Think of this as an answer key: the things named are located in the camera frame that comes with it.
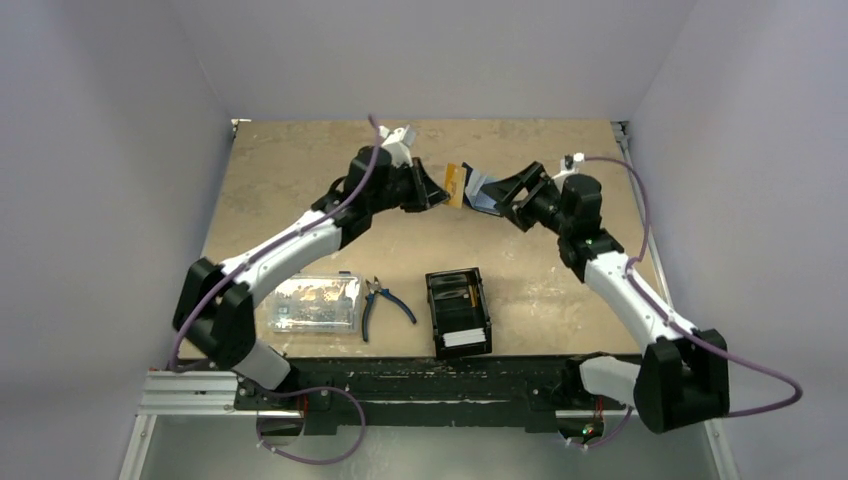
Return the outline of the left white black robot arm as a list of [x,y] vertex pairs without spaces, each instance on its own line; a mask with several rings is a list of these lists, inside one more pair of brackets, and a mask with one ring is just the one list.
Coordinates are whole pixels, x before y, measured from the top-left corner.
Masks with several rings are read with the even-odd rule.
[[289,407],[298,395],[297,370],[258,337],[256,307],[303,268],[360,237],[376,214],[423,212],[449,197],[419,158],[361,148],[347,174],[285,230],[226,261],[203,257],[189,267],[172,321],[175,342],[188,341],[217,367],[253,381],[272,408]]

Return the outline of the black plastic card box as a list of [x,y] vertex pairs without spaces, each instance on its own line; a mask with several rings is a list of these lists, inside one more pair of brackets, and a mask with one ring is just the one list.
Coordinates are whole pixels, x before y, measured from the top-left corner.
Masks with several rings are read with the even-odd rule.
[[[431,272],[425,275],[427,301],[437,360],[452,360],[493,352],[492,321],[478,267]],[[446,348],[442,335],[484,328],[486,342]]]

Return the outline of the orange credit card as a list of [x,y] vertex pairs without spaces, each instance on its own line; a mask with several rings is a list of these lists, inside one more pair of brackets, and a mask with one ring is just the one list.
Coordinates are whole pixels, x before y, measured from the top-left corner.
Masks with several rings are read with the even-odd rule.
[[449,194],[447,204],[461,209],[464,204],[466,170],[461,165],[448,163],[445,170],[444,189]]

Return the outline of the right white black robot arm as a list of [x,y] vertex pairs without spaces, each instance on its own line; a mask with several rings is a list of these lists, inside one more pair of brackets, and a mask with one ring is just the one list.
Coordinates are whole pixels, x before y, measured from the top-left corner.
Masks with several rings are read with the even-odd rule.
[[638,364],[591,354],[564,376],[576,407],[598,396],[635,409],[659,434],[724,417],[730,410],[727,343],[716,330],[676,319],[636,271],[635,258],[602,225],[602,185],[569,161],[554,176],[534,162],[482,192],[523,231],[540,224],[558,237],[560,258],[615,313],[641,352]]

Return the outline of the blue leather card holder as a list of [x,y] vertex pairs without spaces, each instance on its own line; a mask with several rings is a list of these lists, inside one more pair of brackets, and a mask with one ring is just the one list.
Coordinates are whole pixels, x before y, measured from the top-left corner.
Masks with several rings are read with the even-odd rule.
[[498,182],[499,178],[485,174],[467,162],[463,162],[461,167],[465,171],[463,205],[479,213],[500,217],[496,201],[483,191],[484,186]]

